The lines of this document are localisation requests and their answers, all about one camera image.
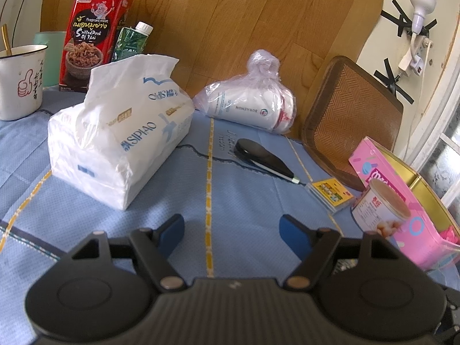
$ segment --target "enamel mug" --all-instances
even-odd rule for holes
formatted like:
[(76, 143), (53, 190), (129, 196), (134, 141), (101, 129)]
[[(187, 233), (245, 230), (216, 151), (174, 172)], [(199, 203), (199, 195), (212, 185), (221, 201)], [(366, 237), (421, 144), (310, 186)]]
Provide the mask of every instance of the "enamel mug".
[(43, 99), (46, 45), (25, 45), (0, 52), (0, 120), (32, 114)]

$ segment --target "yellow stitching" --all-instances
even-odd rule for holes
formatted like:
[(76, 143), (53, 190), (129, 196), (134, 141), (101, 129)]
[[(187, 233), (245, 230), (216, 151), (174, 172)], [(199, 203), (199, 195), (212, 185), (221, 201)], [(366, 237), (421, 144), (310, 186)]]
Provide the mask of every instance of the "yellow stitching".
[(10, 218), (10, 221), (8, 222), (8, 226), (6, 226), (6, 230), (3, 233), (3, 236), (0, 241), (0, 252), (3, 250), (3, 246), (5, 245), (6, 239), (8, 235), (10, 234), (11, 228), (13, 228), (13, 224), (16, 221), (18, 215), (21, 213), (22, 210), (27, 206), (27, 204), (31, 201), (31, 199), (34, 198), (34, 196), (37, 194), (38, 190), (40, 189), (41, 185), (51, 176), (51, 170), (49, 170), (45, 176), (42, 177), (40, 182), (37, 183), (31, 194), (22, 202), (21, 205), (19, 205), (18, 209), (14, 212), (13, 216)]
[(309, 173), (309, 172), (307, 171), (307, 169), (305, 168), (304, 163), (300, 160), (300, 157), (298, 156), (297, 151), (294, 149), (294, 146), (292, 145), (291, 141), (290, 141), (288, 138), (286, 138), (286, 139), (287, 139), (287, 141), (289, 142), (289, 145), (291, 146), (292, 150), (294, 151), (295, 156), (297, 157), (298, 161), (300, 162), (300, 165), (301, 165), (302, 168), (304, 169), (305, 174), (307, 174), (309, 180), (312, 182), (312, 181), (313, 181), (313, 178), (311, 177), (310, 173)]
[(340, 233), (340, 235), (343, 237), (344, 233), (342, 232), (342, 230), (340, 229), (339, 225), (337, 224), (337, 222), (335, 221), (335, 219), (332, 217), (331, 214), (327, 213), (329, 218), (331, 219), (332, 223), (334, 223), (334, 226), (335, 228), (337, 228), (338, 232)]
[(208, 144), (208, 171), (206, 172), (206, 223), (204, 243), (206, 246), (206, 273), (208, 277), (214, 277), (214, 263), (212, 260), (212, 201), (211, 201), (211, 180), (212, 180), (212, 146), (214, 143), (214, 119), (211, 119)]

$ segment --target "gold spoon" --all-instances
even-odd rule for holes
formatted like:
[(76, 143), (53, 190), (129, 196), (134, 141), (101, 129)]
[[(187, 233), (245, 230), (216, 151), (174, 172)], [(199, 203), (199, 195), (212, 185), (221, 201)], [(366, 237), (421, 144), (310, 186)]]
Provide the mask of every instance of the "gold spoon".
[(6, 55), (12, 55), (10, 39), (8, 38), (8, 27), (6, 26), (6, 23), (4, 23), (1, 27), (1, 34), (3, 36), (3, 43), (5, 44)]

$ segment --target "blue tablecloth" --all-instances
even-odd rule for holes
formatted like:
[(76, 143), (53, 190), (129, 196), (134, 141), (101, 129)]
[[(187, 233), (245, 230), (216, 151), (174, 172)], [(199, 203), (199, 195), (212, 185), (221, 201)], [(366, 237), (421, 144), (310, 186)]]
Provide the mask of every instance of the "blue tablecloth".
[[(310, 228), (331, 227), (350, 237), (362, 234), (349, 209), (331, 216), (303, 186), (267, 175), (233, 155), (236, 140), (249, 138), (278, 155), (303, 183), (328, 178), (301, 144), (240, 124), (212, 122), (199, 112), (187, 137), (128, 209), (110, 209), (50, 173), (50, 115), (83, 99), (83, 94), (48, 89), (40, 111), (0, 121), (0, 235), (11, 227), (0, 254), (1, 345), (33, 340), (24, 312), (28, 288), (95, 229), (117, 237), (139, 227), (157, 228), (174, 213), (182, 214), (185, 237), (169, 261), (188, 283), (207, 275), (273, 276), (283, 281), (299, 260), (278, 234), (282, 214)], [(207, 174), (209, 164), (212, 177)], [(211, 202), (206, 213), (208, 184)], [(460, 288), (454, 270), (433, 274)]]

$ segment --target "screw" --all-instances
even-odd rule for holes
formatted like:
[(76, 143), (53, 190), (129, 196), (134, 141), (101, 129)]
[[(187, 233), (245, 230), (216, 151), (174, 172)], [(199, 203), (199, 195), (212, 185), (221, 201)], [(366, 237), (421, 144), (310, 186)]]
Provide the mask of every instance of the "screw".
[(178, 289), (183, 286), (183, 280), (178, 276), (166, 276), (160, 280), (160, 285), (168, 290)]
[(310, 280), (305, 276), (291, 276), (287, 280), (287, 285), (294, 289), (305, 289), (310, 285)]

